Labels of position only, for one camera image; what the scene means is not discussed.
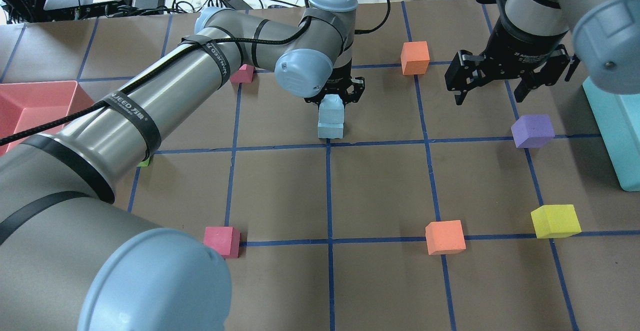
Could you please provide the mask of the orange block near arm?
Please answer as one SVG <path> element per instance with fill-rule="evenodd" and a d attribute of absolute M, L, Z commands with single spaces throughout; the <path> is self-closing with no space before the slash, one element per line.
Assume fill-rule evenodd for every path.
<path fill-rule="evenodd" d="M 430 222 L 425 226 L 425 239 L 430 256 L 459 254 L 467 249 L 461 220 Z"/>

